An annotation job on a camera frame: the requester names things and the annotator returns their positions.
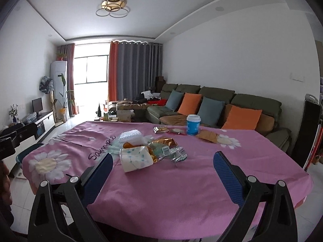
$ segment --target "computer monitor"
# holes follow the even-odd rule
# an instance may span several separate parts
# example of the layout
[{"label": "computer monitor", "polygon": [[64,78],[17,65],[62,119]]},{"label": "computer monitor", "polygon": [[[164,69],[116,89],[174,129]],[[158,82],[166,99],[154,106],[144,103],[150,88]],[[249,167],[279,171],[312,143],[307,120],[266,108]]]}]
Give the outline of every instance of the computer monitor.
[{"label": "computer monitor", "polygon": [[41,101],[41,98],[33,100],[32,103],[34,112],[36,112],[37,116],[39,116],[39,112],[43,110],[43,102]]}]

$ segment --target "curtain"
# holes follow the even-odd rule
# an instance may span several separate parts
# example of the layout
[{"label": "curtain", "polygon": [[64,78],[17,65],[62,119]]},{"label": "curtain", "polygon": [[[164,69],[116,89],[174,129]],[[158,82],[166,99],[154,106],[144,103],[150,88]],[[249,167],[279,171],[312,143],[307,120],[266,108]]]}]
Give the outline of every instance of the curtain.
[{"label": "curtain", "polygon": [[162,65],[163,46],[161,44],[118,43],[115,75],[117,100],[124,98],[132,100],[148,87],[155,86],[156,77],[162,74]]},{"label": "curtain", "polygon": [[[74,61],[74,49],[75,44],[66,44],[58,47],[58,53],[64,53],[66,55],[65,61],[67,61],[67,90],[74,90],[74,78],[73,78],[73,61]],[[67,93],[68,98],[68,111],[70,115],[77,115],[78,110],[75,104],[74,92]]]},{"label": "curtain", "polygon": [[117,66],[119,42],[111,42],[108,69],[108,101],[117,101]]}]

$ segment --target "blue cup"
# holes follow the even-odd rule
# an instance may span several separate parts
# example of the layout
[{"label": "blue cup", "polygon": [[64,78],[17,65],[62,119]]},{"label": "blue cup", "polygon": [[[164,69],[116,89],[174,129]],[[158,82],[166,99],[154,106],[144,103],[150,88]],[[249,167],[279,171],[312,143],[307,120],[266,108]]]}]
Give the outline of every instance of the blue cup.
[{"label": "blue cup", "polygon": [[187,118],[187,134],[195,136],[199,132],[201,118],[199,115],[188,115]]}]

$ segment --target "sofa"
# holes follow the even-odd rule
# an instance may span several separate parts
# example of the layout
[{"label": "sofa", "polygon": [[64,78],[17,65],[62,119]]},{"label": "sofa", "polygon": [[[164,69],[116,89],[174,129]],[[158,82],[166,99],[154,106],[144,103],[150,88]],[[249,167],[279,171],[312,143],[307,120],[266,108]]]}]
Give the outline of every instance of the sofa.
[{"label": "sofa", "polygon": [[[223,88],[205,86],[201,88],[200,86],[187,84],[165,84],[160,93],[161,98],[168,99],[172,90],[182,93],[201,94],[202,97],[223,101],[224,108],[218,123],[214,126],[215,128],[221,128],[225,124],[233,105],[254,110],[261,109],[262,113],[255,131],[262,134],[284,152],[288,152],[291,145],[291,131],[288,128],[279,127],[279,118],[282,111],[281,102],[250,94],[235,94],[235,91]],[[146,118],[155,124],[186,125],[186,117],[186,115],[181,115],[165,106],[153,105],[146,110]]]}]

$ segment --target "person's hand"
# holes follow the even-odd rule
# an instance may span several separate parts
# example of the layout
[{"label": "person's hand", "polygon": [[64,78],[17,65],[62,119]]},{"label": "person's hand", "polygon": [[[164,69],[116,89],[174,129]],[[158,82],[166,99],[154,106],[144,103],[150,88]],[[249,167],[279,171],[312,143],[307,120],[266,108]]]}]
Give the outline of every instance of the person's hand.
[{"label": "person's hand", "polygon": [[2,181],[2,185],[0,184],[0,194],[4,203],[12,205],[9,173],[8,167],[0,161],[0,181]]}]

